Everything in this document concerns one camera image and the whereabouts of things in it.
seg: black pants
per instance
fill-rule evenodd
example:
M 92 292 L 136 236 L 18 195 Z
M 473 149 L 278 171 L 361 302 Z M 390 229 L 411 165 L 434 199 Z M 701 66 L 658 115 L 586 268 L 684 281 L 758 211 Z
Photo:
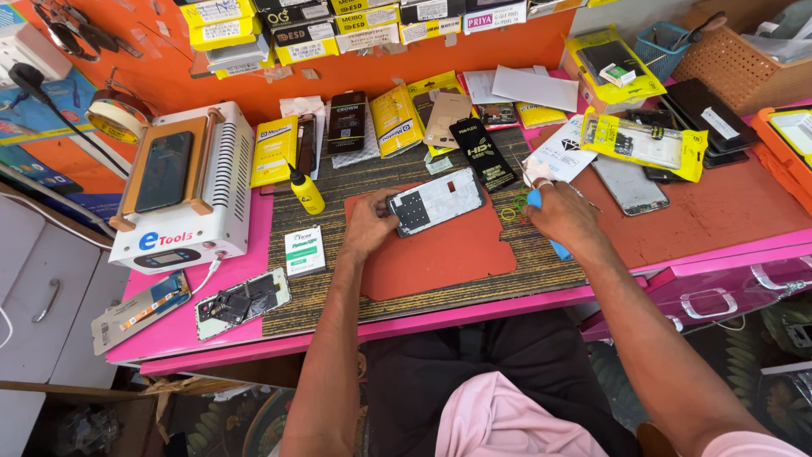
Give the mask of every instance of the black pants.
M 471 346 L 479 350 L 467 350 Z M 612 417 L 586 346 L 563 310 L 490 320 L 367 343 L 371 457 L 431 456 L 451 393 L 501 372 L 553 416 L 587 429 L 611 456 L 638 455 Z

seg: yellow glue bottle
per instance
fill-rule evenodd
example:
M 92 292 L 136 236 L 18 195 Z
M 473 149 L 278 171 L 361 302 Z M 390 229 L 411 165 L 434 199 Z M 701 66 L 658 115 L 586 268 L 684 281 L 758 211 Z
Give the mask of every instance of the yellow glue bottle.
M 324 211 L 324 198 L 316 189 L 316 184 L 313 183 L 310 176 L 303 175 L 291 164 L 288 164 L 288 167 L 291 169 L 291 189 L 299 198 L 305 210 L 310 214 L 318 214 Z

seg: blue basket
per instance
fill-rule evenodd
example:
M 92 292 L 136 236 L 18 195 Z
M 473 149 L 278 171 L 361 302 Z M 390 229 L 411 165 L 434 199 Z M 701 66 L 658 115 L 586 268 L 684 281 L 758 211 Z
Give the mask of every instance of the blue basket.
M 637 35 L 634 54 L 637 54 L 660 82 L 665 82 L 682 60 L 690 43 L 686 41 L 678 50 L 669 50 L 668 47 L 686 33 L 688 30 L 674 24 L 658 22 Z

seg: white cable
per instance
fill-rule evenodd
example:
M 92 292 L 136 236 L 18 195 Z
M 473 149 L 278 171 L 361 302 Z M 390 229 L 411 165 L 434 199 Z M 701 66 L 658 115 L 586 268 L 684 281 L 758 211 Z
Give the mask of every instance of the white cable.
M 40 213 L 40 214 L 42 214 L 43 216 L 45 216 L 45 217 L 47 217 L 48 219 L 50 219 L 50 220 L 52 220 L 53 222 L 55 222 L 55 223 L 56 223 L 56 225 L 58 225 L 59 227 L 62 227 L 63 229 L 67 230 L 67 231 L 68 231 L 68 232 L 70 232 L 70 233 L 73 233 L 73 234 L 74 234 L 74 235 L 76 235 L 77 237 L 79 237 L 79 238 L 83 238 L 85 241 L 87 241 L 87 242 L 89 242 L 89 243 L 92 243 L 92 244 L 94 244 L 94 245 L 96 245 L 96 246 L 99 246 L 99 247 L 101 247 L 102 249 L 110 249 L 110 246 L 103 245 L 103 244 L 101 244 L 100 242 L 95 242 L 94 240 L 91 240 L 90 238 L 86 237 L 85 235 L 83 235 L 83 234 L 81 234 L 81 233 L 79 233 L 79 232 L 76 232 L 74 229 L 67 227 L 65 224 L 63 224 L 62 222 L 59 222 L 59 221 L 58 221 L 56 218 L 54 218 L 52 215 L 50 215 L 50 214 L 46 213 L 45 211 L 43 211 L 43 210 L 42 210 L 42 208 L 40 208 L 40 207 L 38 207 L 37 205 L 35 205 L 35 204 L 33 204 L 33 203 L 29 202 L 29 201 L 28 201 L 26 198 L 22 198 L 22 197 L 20 197 L 19 195 L 14 195 L 14 194 L 6 194 L 5 192 L 0 192 L 0 195 L 2 195 L 2 196 L 4 196 L 4 197 L 8 197 L 8 198 L 14 198 L 14 199 L 16 199 L 16 200 L 20 200 L 21 202 L 24 202 L 25 204 L 29 205 L 31 208 L 33 208 L 33 209 L 35 209 L 35 210 L 39 211 L 39 213 Z
M 718 325 L 719 327 L 721 327 L 723 329 L 732 330 L 734 332 L 739 332 L 741 330 L 744 330 L 746 323 L 747 322 L 745 321 L 745 315 L 741 315 L 741 327 L 739 327 L 738 329 L 732 329 L 732 328 L 728 327 L 727 325 L 721 325 L 719 322 L 714 322 L 714 324 Z
M 205 283 L 209 282 L 209 278 L 211 278 L 211 276 L 214 274 L 214 272 L 216 272 L 217 269 L 220 268 L 220 262 L 222 262 L 222 258 L 220 258 L 220 257 L 217 257 L 215 260 L 212 261 L 211 265 L 209 265 L 209 274 L 207 274 L 205 276 L 205 279 L 203 280 L 203 282 L 201 282 L 200 285 L 197 286 L 197 289 L 194 289 L 192 291 L 192 295 L 200 292 L 200 290 L 203 289 L 203 286 L 205 285 Z
M 8 340 L 11 339 L 11 335 L 14 333 L 14 325 L 11 325 L 11 319 L 8 318 L 8 314 L 6 314 L 2 308 L 0 308 L 0 314 L 2 314 L 2 316 L 6 318 L 6 322 L 8 322 L 8 336 L 6 337 L 6 340 L 0 344 L 0 349 L 2 349 L 2 347 L 8 343 Z

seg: man's arm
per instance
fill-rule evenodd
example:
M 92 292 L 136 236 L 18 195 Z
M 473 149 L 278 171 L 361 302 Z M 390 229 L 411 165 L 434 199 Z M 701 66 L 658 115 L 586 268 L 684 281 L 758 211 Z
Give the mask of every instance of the man's arm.
M 352 455 L 358 420 L 358 295 L 361 272 L 399 221 L 380 189 L 355 205 L 333 281 L 287 415 L 280 455 Z
M 565 183 L 539 190 L 542 209 L 525 214 L 584 269 L 634 391 L 676 450 L 699 456 L 723 433 L 769 434 L 637 285 L 586 200 Z

